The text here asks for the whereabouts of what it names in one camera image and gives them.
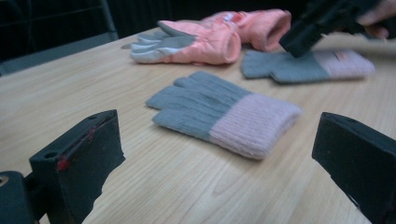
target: red mark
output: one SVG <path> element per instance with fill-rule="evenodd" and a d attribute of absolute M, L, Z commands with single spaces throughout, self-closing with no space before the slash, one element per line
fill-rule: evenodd
<path fill-rule="evenodd" d="M 233 15 L 233 17 L 231 18 L 231 21 L 234 23 L 237 23 L 237 22 L 241 21 L 242 19 L 244 19 L 244 16 L 241 13 L 235 13 Z"/>
<path fill-rule="evenodd" d="M 67 170 L 67 168 L 69 168 L 69 167 L 70 167 L 70 161 L 68 161 L 65 156 L 61 156 L 59 158 L 58 166 L 56 167 L 56 170 L 58 172 L 61 172 L 61 171 Z"/>
<path fill-rule="evenodd" d="M 96 126 L 94 126 L 93 128 L 90 129 L 90 133 L 88 134 L 88 140 L 91 142 L 93 139 L 93 134 L 96 131 Z"/>

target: gray glove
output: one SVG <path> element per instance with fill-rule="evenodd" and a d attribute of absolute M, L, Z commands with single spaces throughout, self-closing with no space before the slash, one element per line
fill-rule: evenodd
<path fill-rule="evenodd" d="M 147 105 L 161 110 L 153 118 L 156 124 L 256 160 L 270 152 L 301 114 L 296 105 L 205 72 L 177 79 Z"/>
<path fill-rule="evenodd" d="M 281 83 L 300 83 L 367 77 L 375 67 L 350 49 L 313 51 L 301 58 L 287 52 L 249 50 L 241 70 L 246 78 L 272 77 Z"/>

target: gray and pink glove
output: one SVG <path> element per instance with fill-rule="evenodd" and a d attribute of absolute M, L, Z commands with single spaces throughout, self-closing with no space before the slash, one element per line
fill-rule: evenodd
<path fill-rule="evenodd" d="M 234 63 L 241 51 L 235 28 L 224 22 L 205 26 L 187 21 L 159 21 L 154 35 L 140 35 L 131 44 L 138 63 Z"/>
<path fill-rule="evenodd" d="M 154 123 L 255 160 L 269 155 L 302 113 L 202 71 L 177 79 L 146 104 L 160 110 Z"/>
<path fill-rule="evenodd" d="M 294 58 L 287 52 L 248 50 L 241 63 L 246 78 L 271 77 L 280 83 L 365 78 L 375 66 L 352 49 L 314 50 Z"/>
<path fill-rule="evenodd" d="M 224 11 L 203 19 L 201 24 L 219 21 L 234 24 L 243 44 L 249 43 L 261 51 L 273 51 L 280 47 L 280 38 L 290 29 L 291 14 L 281 9 Z"/>

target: glove finger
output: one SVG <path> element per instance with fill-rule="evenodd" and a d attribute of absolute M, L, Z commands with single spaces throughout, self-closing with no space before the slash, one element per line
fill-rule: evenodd
<path fill-rule="evenodd" d="M 157 92 L 155 95 L 151 96 L 147 101 L 146 105 L 156 108 L 163 109 L 169 106 L 172 103 L 180 100 L 180 96 L 186 90 L 180 87 L 166 87 L 165 89 Z"/>
<path fill-rule="evenodd" d="M 194 113 L 218 118 L 230 109 L 231 104 L 210 92 L 171 86 L 153 95 L 146 101 L 146 105 L 156 109 L 193 110 Z"/>
<path fill-rule="evenodd" d="M 158 21 L 158 26 L 171 36 L 197 35 L 206 29 L 200 24 L 187 21 Z"/>
<path fill-rule="evenodd" d="M 131 50 L 132 51 L 137 51 L 137 50 L 140 50 L 140 49 L 150 49 L 150 48 L 152 48 L 154 46 L 157 46 L 157 45 L 158 45 L 158 43 L 154 43 L 154 42 L 152 42 L 152 43 L 134 42 L 134 43 L 131 44 Z"/>
<path fill-rule="evenodd" d="M 132 49 L 131 57 L 139 63 L 158 63 L 166 56 L 176 54 L 191 45 L 194 40 L 195 37 L 193 36 L 165 38 L 160 43 L 151 47 Z"/>
<path fill-rule="evenodd" d="M 273 67 L 278 66 L 284 55 L 248 50 L 242 63 L 241 72 L 245 78 L 270 77 Z"/>
<path fill-rule="evenodd" d="M 162 31 L 154 32 L 151 35 L 149 35 L 149 34 L 137 35 L 139 42 L 143 42 L 143 43 L 158 43 L 167 37 L 171 37 L 171 36 L 165 32 L 162 32 Z"/>
<path fill-rule="evenodd" d="M 246 91 L 231 82 L 203 71 L 198 71 L 189 77 L 178 78 L 174 82 L 174 85 L 200 91 L 211 91 L 214 94 L 223 96 L 232 94 L 239 97 L 249 93 L 249 91 Z"/>
<path fill-rule="evenodd" d="M 152 121 L 171 130 L 208 141 L 209 131 L 215 122 L 194 110 L 164 109 Z"/>

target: pink glove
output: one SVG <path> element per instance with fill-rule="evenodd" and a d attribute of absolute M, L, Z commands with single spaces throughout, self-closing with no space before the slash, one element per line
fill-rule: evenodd
<path fill-rule="evenodd" d="M 162 35 L 141 35 L 131 44 L 136 62 L 222 64 L 239 57 L 241 40 L 231 24 L 159 21 L 158 25 Z"/>
<path fill-rule="evenodd" d="M 291 14 L 280 9 L 249 13 L 224 11 L 203 19 L 201 24 L 219 21 L 234 23 L 242 43 L 249 43 L 257 50 L 273 51 L 290 29 Z"/>

